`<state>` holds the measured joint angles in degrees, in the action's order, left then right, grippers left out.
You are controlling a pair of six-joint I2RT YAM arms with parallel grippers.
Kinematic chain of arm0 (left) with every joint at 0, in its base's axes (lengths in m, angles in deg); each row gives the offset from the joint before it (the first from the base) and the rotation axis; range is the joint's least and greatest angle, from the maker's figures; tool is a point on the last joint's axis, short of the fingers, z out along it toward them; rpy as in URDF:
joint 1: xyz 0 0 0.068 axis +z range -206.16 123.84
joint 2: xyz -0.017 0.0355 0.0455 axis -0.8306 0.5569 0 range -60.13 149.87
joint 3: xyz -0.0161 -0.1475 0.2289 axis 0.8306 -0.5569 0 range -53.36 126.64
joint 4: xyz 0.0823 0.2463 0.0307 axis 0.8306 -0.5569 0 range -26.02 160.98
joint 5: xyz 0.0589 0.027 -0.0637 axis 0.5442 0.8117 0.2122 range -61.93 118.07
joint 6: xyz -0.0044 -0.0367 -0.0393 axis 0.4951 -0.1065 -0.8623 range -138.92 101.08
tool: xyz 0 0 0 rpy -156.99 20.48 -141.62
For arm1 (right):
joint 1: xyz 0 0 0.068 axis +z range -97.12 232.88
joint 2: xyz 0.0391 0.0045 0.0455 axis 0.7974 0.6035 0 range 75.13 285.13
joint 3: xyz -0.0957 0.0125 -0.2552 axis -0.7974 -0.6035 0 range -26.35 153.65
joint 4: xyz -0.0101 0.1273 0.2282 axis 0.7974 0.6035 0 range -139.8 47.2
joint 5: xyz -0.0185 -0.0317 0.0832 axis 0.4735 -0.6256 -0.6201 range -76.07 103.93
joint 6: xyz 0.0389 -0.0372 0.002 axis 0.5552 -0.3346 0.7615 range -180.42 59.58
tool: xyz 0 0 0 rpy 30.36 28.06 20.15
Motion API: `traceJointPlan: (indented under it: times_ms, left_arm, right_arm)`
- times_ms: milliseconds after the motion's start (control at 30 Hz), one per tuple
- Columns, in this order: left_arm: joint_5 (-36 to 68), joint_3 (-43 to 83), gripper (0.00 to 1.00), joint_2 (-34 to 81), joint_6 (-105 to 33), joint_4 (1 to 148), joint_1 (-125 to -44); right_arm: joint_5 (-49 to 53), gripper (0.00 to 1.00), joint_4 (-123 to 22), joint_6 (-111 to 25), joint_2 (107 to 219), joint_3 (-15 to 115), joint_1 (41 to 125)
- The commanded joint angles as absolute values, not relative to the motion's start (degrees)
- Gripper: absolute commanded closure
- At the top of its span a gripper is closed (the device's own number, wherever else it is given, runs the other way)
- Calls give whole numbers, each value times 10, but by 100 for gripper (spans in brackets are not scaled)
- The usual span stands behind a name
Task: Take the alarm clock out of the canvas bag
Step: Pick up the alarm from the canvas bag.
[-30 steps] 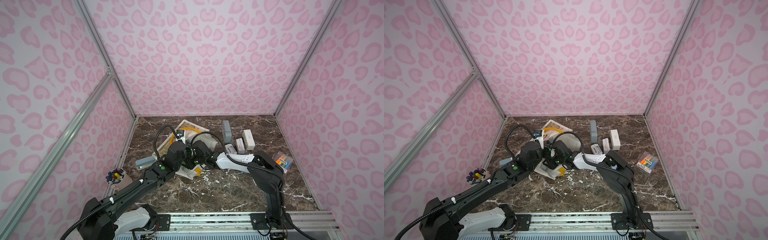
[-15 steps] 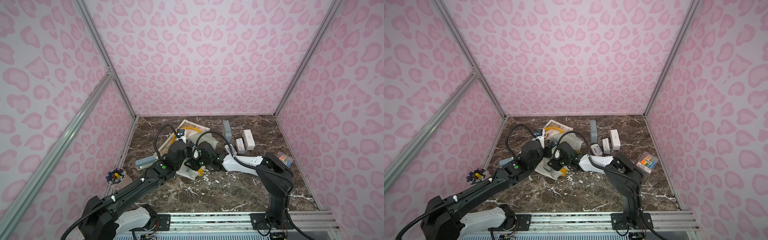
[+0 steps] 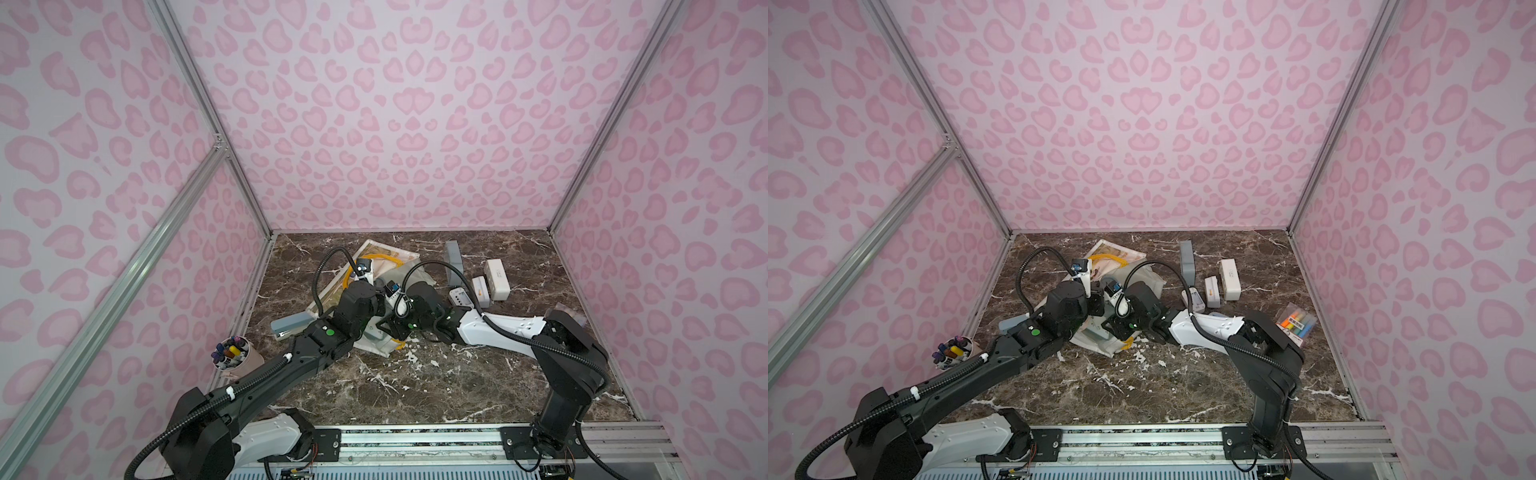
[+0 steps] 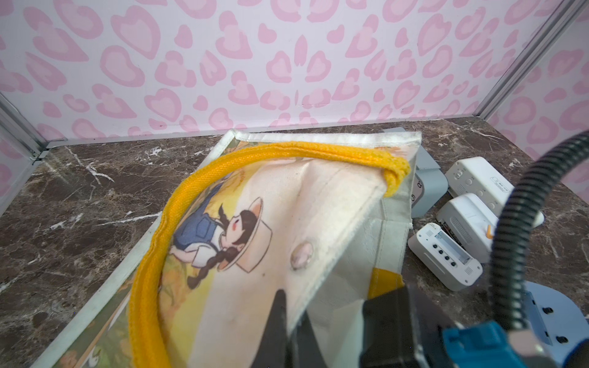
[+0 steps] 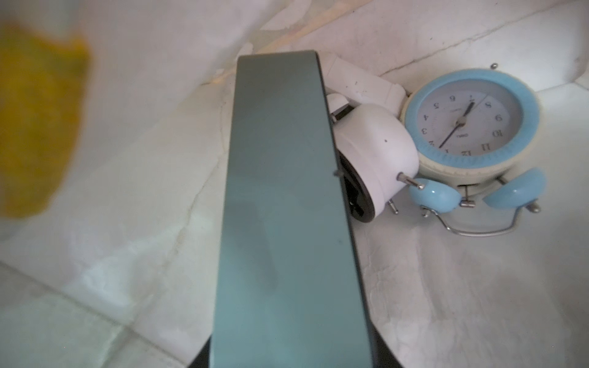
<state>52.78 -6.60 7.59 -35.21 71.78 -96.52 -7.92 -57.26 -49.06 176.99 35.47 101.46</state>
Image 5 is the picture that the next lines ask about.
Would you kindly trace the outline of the white canvas bag yellow handles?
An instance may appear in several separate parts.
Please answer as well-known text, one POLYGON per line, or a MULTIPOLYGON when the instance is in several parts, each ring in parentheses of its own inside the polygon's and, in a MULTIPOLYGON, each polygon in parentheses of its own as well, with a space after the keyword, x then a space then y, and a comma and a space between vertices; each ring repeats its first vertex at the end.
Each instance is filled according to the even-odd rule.
POLYGON ((39 216, 1 223, 1 365, 183 367, 211 333, 240 55, 328 52, 408 91, 489 67, 540 96, 549 179, 513 233, 355 222, 371 316, 407 367, 588 365, 586 1, 83 1, 81 140, 39 216))

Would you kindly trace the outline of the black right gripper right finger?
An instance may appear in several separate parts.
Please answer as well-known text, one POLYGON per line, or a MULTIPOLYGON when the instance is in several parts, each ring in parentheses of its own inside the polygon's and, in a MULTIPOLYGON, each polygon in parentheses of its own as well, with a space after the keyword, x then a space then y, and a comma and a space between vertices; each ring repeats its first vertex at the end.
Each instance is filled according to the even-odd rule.
POLYGON ((394 356, 392 350, 381 336, 374 324, 371 325, 371 343, 373 351, 373 361, 375 368, 402 368, 399 360, 394 356))

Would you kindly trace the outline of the green grey curved clock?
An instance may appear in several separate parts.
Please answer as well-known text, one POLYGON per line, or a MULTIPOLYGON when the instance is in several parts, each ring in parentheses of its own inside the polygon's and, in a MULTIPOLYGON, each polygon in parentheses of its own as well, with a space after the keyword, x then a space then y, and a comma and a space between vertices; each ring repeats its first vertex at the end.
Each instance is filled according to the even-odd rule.
POLYGON ((313 51, 239 58, 210 364, 374 364, 313 51))

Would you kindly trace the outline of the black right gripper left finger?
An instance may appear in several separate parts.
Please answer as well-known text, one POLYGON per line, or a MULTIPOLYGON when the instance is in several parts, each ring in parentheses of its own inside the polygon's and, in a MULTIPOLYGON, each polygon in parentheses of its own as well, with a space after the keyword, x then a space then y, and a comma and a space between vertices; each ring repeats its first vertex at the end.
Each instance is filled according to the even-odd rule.
POLYGON ((209 338, 194 358, 188 368, 209 368, 210 367, 210 345, 211 338, 209 338))

